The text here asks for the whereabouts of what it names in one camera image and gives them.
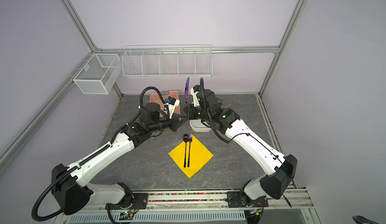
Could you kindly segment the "white oval tray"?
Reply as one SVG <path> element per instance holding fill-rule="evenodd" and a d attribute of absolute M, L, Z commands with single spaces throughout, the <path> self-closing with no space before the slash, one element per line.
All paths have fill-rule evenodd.
<path fill-rule="evenodd" d="M 190 127 L 193 132 L 210 132 L 212 129 L 201 123 L 199 119 L 190 120 Z"/>

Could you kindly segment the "purple black spoon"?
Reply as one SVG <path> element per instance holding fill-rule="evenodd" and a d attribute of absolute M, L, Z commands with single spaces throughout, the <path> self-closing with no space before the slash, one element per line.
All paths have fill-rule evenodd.
<path fill-rule="evenodd" d="M 185 151 L 184 151 L 184 168 L 187 166 L 187 145 L 189 141 L 189 135 L 186 133 L 183 136 L 183 141 L 185 143 Z"/>

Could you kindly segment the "purple black fork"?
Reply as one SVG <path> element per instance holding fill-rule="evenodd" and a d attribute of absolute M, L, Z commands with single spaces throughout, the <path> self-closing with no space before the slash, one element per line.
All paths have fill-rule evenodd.
<path fill-rule="evenodd" d="M 193 141 L 193 134 L 190 133 L 189 134 L 189 154 L 188 154 L 188 163 L 187 163 L 187 167 L 189 168 L 190 167 L 190 158 L 191 158 L 191 149 L 192 149 L 192 141 Z"/>

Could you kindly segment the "yellow paper napkin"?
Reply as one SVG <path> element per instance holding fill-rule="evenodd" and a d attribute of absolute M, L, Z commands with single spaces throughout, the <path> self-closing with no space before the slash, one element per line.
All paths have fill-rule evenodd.
<path fill-rule="evenodd" d="M 184 151 L 185 143 L 182 141 L 171 152 L 169 152 L 169 156 L 188 178 L 192 178 L 213 158 L 213 154 L 194 135 L 189 168 L 187 166 L 184 168 Z M 189 142 L 187 145 L 187 163 L 188 154 Z"/>

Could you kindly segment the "purple black knife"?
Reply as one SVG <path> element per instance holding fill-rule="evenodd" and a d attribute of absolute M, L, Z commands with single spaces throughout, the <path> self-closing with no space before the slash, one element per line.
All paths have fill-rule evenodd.
<path fill-rule="evenodd" d="M 186 80 L 186 85 L 185 85 L 185 103 L 186 103 L 186 105 L 188 104 L 189 90 L 190 90 L 190 78 L 188 77 Z"/>

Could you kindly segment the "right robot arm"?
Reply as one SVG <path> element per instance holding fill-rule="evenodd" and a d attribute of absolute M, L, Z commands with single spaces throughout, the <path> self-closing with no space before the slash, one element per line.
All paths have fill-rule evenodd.
<path fill-rule="evenodd" d="M 297 159 L 284 155 L 254 133 L 231 108 L 222 108 L 222 102 L 210 89 L 205 89 L 204 79 L 190 88 L 185 86 L 184 113 L 189 121 L 198 122 L 205 131 L 212 131 L 225 143 L 240 145 L 263 169 L 264 174 L 248 181 L 240 190 L 240 203 L 252 206 L 259 198 L 270 196 L 280 199 L 293 182 Z"/>

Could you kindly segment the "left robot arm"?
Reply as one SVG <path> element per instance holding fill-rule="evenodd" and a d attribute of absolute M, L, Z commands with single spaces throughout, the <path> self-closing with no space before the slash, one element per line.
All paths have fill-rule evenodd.
<path fill-rule="evenodd" d="M 52 169 L 50 185 L 32 207 L 32 219 L 42 222 L 61 213 L 69 216 L 88 205 L 97 204 L 105 204 L 108 210 L 114 205 L 120 209 L 130 209 L 136 199 L 125 183 L 98 185 L 91 181 L 113 161 L 150 139 L 154 132 L 165 129 L 177 131 L 183 122 L 181 115 L 175 112 L 179 105 L 177 98 L 164 98 L 155 87 L 145 88 L 140 95 L 139 111 L 132 120 L 115 131 L 110 141 L 77 162 L 68 166 L 59 164 Z M 40 216 L 39 207 L 49 193 L 54 196 L 60 209 Z"/>

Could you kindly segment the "pink plastic basket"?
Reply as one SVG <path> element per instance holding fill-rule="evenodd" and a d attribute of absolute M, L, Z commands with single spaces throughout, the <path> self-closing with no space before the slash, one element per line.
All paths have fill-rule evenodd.
<path fill-rule="evenodd" d="M 177 90 L 169 91 L 169 94 L 162 95 L 162 98 L 165 101 L 165 99 L 168 98 L 169 96 L 180 100 L 179 99 L 179 93 L 178 93 Z M 161 112 L 159 113 L 160 117 L 164 117 L 163 113 L 167 114 L 166 107 L 162 103 L 162 100 L 161 100 L 160 96 L 157 93 L 152 93 L 150 95 L 150 102 L 151 103 L 157 103 L 160 106 L 160 110 L 161 110 Z"/>

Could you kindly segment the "white mesh wall box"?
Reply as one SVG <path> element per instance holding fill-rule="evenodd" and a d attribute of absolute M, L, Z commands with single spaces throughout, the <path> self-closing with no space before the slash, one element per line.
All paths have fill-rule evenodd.
<path fill-rule="evenodd" d="M 83 94 L 108 95 L 121 71 L 118 54 L 93 54 L 73 81 Z"/>

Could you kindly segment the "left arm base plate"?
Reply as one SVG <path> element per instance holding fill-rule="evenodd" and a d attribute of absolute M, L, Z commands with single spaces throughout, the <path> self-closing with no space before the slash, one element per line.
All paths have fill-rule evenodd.
<path fill-rule="evenodd" d="M 142 210 L 146 209 L 148 203 L 148 193 L 126 194 L 117 204 L 109 204 L 110 210 Z"/>

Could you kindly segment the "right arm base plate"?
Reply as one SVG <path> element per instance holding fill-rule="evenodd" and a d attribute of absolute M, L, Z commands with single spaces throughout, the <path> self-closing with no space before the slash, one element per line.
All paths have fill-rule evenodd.
<path fill-rule="evenodd" d="M 242 207 L 268 207 L 268 201 L 266 196 L 259 197 L 256 200 L 252 200 L 240 191 L 228 191 L 226 193 L 226 202 L 230 208 L 242 208 Z"/>

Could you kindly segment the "aluminium front rail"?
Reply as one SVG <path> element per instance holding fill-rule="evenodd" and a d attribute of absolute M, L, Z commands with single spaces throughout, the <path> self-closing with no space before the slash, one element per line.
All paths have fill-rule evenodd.
<path fill-rule="evenodd" d="M 147 211 L 161 210 L 262 210 L 262 209 L 313 209 L 314 205 L 306 189 L 290 188 L 284 192 L 285 197 L 274 199 L 266 196 L 268 207 L 242 207 L 230 208 L 226 202 L 226 193 L 228 191 L 238 190 L 193 190 L 193 191 L 134 191 L 133 193 L 148 193 Z M 100 191 L 95 191 L 88 202 L 78 199 L 75 195 L 70 199 L 69 204 L 66 204 L 62 209 L 65 215 L 73 215 L 86 208 L 104 209 L 108 203 L 117 204 L 117 197 L 113 200 L 107 200 L 108 197 L 113 197 L 113 194 L 102 194 Z"/>

